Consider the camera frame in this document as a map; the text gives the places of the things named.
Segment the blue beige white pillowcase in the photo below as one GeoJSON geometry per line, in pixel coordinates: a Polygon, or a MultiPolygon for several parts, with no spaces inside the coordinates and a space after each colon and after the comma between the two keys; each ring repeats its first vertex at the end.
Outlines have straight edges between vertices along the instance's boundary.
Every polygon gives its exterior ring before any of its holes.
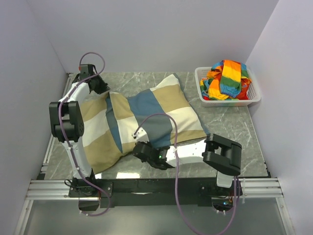
{"type": "Polygon", "coordinates": [[[112,167],[133,150],[132,134],[140,125],[154,148],[209,133],[186,100],[175,73],[135,96],[110,92],[84,102],[80,110],[85,127],[83,147],[94,173],[112,167]]]}

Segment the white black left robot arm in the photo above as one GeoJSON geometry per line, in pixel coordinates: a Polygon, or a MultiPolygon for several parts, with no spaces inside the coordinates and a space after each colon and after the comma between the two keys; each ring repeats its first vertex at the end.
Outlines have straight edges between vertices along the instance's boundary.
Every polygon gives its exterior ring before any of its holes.
{"type": "Polygon", "coordinates": [[[65,96],[49,104],[50,127],[53,137],[65,148],[73,169],[70,189],[84,197],[101,196],[104,191],[96,183],[83,147],[85,126],[80,105],[92,91],[103,94],[110,88],[95,65],[81,64],[79,70],[65,96]]]}

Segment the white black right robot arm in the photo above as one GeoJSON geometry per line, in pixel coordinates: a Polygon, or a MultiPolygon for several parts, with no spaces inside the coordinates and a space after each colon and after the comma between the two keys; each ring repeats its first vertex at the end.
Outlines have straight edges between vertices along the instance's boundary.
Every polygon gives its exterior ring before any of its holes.
{"type": "Polygon", "coordinates": [[[182,146],[155,148],[146,133],[132,134],[136,141],[133,155],[151,167],[167,170],[180,165],[206,163],[217,171],[215,191],[226,195],[232,189],[233,180],[241,174],[242,145],[216,134],[206,139],[182,146]]]}

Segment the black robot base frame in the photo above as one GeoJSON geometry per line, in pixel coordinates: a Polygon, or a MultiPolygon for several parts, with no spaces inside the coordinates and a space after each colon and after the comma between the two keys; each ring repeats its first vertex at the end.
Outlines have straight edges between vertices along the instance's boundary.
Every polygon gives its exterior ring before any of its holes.
{"type": "Polygon", "coordinates": [[[83,180],[65,180],[69,187],[69,198],[86,201],[99,200],[98,205],[105,207],[122,206],[164,206],[197,205],[210,207],[213,198],[225,199],[243,194],[240,183],[236,187],[218,187],[216,179],[208,178],[164,178],[164,179],[97,179],[96,185],[89,186],[83,180]]]}

